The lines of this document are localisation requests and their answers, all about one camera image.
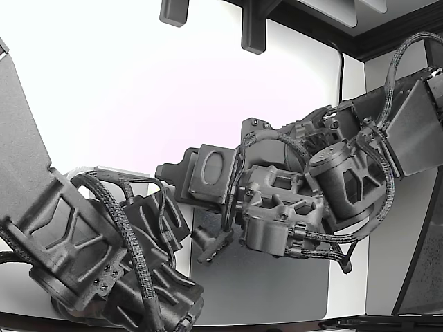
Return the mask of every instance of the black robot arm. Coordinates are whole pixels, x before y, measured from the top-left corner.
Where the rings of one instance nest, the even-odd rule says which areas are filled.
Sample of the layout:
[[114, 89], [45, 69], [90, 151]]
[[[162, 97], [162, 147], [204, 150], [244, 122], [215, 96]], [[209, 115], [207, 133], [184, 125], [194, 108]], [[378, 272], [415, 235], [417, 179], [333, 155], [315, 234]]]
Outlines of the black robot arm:
[[[407, 46], [425, 37], [442, 42], [428, 33], [407, 39], [384, 87], [281, 129], [247, 119], [237, 149], [202, 145], [187, 150], [178, 165], [159, 166], [156, 177], [178, 188], [178, 202], [223, 215], [219, 234], [194, 230], [199, 261], [212, 261], [228, 245], [236, 222], [247, 248], [331, 259], [350, 272], [355, 245], [389, 212], [394, 179], [443, 165], [442, 70], [392, 82]], [[352, 234], [334, 234], [362, 221]], [[331, 248], [318, 250], [322, 242]], [[346, 254], [341, 243], [352, 244]]]
[[[184, 332], [198, 319], [203, 288], [176, 270], [174, 257], [191, 233], [203, 264], [241, 227], [239, 241], [251, 250], [334, 260], [350, 272], [355, 245], [389, 212], [394, 179], [443, 165], [442, 70], [395, 81], [404, 51], [423, 38], [443, 44], [428, 33], [406, 40], [383, 88], [281, 129], [247, 119], [237, 148], [188, 149], [178, 165], [159, 166], [156, 178], [103, 167], [64, 176], [52, 168], [0, 40], [0, 237], [14, 252], [1, 254], [0, 264], [32, 264], [31, 278], [65, 318], [132, 332]], [[117, 184], [125, 200], [104, 182]], [[134, 196], [131, 182], [160, 191]], [[80, 186], [95, 198], [84, 198]], [[218, 234], [190, 230], [177, 202], [221, 214]], [[335, 234], [357, 223], [356, 232]]]

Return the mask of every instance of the mounting bracket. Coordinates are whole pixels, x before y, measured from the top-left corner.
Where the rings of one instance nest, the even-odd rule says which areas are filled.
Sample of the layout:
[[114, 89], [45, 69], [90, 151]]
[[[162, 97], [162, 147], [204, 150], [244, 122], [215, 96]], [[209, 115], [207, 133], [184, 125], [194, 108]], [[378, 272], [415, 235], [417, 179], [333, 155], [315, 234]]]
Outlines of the mounting bracket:
[[[243, 7], [242, 48], [262, 54], [266, 50], [266, 18], [282, 0], [237, 1]], [[188, 19], [189, 0], [162, 0], [160, 21], [182, 26]]]
[[262, 54], [266, 50], [266, 18], [282, 0], [244, 0], [242, 48]]

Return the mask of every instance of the white wall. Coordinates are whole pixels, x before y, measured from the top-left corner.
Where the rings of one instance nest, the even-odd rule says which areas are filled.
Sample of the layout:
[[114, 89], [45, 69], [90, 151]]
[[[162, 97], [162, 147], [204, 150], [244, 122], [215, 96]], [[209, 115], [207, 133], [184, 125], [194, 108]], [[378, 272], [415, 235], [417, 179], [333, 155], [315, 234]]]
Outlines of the white wall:
[[[61, 172], [106, 165], [153, 174], [188, 147], [237, 146], [245, 118], [280, 127], [336, 103], [330, 47], [269, 22], [257, 56], [240, 47], [238, 7], [191, 0], [187, 24], [175, 28], [159, 21], [160, 3], [0, 0], [1, 38]], [[346, 57], [344, 82], [345, 98], [365, 93], [363, 64]], [[0, 311], [53, 317], [27, 271], [1, 267]]]

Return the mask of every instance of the wire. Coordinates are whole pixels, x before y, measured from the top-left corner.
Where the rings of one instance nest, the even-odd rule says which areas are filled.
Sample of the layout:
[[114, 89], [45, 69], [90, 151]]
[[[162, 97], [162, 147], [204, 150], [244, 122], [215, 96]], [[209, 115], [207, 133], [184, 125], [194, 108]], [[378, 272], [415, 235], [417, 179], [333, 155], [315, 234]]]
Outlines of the wire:
[[328, 259], [342, 263], [345, 260], [345, 255], [332, 250], [301, 250], [300, 258], [317, 258]]
[[141, 288], [146, 324], [151, 331], [164, 331], [165, 327], [161, 319], [159, 299], [154, 290], [145, 256], [125, 212], [108, 189], [96, 177], [90, 174], [78, 174], [72, 178], [71, 182], [77, 188], [83, 185], [90, 190], [102, 202], [109, 216], [116, 223], [118, 231], [125, 242], [137, 282]]
[[[134, 200], [134, 192], [132, 191], [132, 187], [130, 183], [153, 183], [157, 187], [159, 187], [161, 191], [161, 204], [159, 206], [159, 231], [162, 240], [165, 242], [166, 248], [168, 249], [168, 254], [170, 256], [170, 266], [172, 268], [176, 268], [177, 266], [177, 259], [174, 254], [174, 250], [172, 249], [172, 246], [170, 245], [168, 238], [166, 237], [165, 229], [164, 229], [164, 215], [165, 215], [165, 207], [166, 207], [166, 190], [162, 182], [157, 180], [156, 178], [130, 178], [128, 176], [119, 176], [118, 179], [113, 180], [110, 178], [103, 178], [100, 176], [100, 174], [97, 172], [97, 170], [93, 167], [87, 167], [87, 166], [81, 166], [77, 167], [73, 170], [71, 170], [67, 175], [66, 178], [69, 180], [72, 180], [75, 176], [79, 174], [89, 174], [90, 176], [97, 177], [98, 180], [108, 183], [113, 183], [123, 191], [125, 194], [125, 199], [129, 201], [129, 203], [132, 203]], [[175, 238], [174, 233], [169, 232], [170, 237], [172, 237], [173, 241], [177, 242], [177, 239]]]
[[337, 50], [340, 55], [340, 72], [338, 74], [338, 103], [343, 101], [343, 74], [345, 72], [345, 56], [340, 48], [333, 41], [329, 40], [329, 43]]
[[394, 87], [395, 87], [395, 76], [397, 73], [397, 68], [399, 66], [400, 60], [403, 57], [406, 50], [414, 44], [415, 42], [419, 42], [423, 39], [430, 39], [433, 40], [441, 45], [443, 45], [443, 38], [439, 35], [436, 35], [434, 33], [416, 33], [415, 35], [409, 37], [406, 39], [403, 44], [397, 49], [397, 51], [394, 54], [394, 57], [392, 58], [388, 74], [386, 76], [385, 81], [385, 104], [383, 107], [383, 111], [380, 113], [379, 117], [377, 118], [376, 124], [378, 128], [385, 129], [386, 122], [388, 120], [389, 114], [391, 112], [392, 108], [392, 101], [394, 99]]
[[[175, 269], [177, 266], [177, 259], [175, 258], [175, 254], [174, 254], [174, 250], [172, 249], [172, 246], [170, 245], [170, 240], [166, 237], [166, 233], [165, 233], [165, 228], [164, 228], [164, 224], [166, 224], [165, 222], [165, 207], [166, 207], [166, 189], [165, 186], [162, 184], [162, 182], [156, 178], [130, 178], [127, 177], [125, 178], [125, 180], [129, 181], [129, 182], [133, 182], [133, 183], [152, 183], [154, 185], [156, 185], [157, 187], [159, 187], [160, 192], [161, 192], [161, 202], [160, 202], [160, 206], [159, 206], [159, 230], [160, 230], [160, 235], [162, 237], [163, 242], [165, 242], [165, 245], [168, 249], [168, 253], [169, 256], [171, 258], [170, 261], [170, 266]], [[169, 232], [170, 236], [172, 237], [173, 241], [177, 241], [177, 239], [175, 238], [174, 233]]]

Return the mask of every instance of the cylindrical motor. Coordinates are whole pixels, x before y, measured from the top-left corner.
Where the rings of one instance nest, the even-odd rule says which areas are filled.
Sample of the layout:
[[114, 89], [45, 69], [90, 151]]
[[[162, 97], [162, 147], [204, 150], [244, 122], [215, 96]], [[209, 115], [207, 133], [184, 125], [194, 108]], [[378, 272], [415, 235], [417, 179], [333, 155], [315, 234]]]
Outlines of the cylindrical motor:
[[333, 213], [331, 228], [341, 230], [364, 220], [386, 193], [383, 172], [365, 152], [351, 153], [344, 142], [315, 154], [309, 173], [318, 181]]

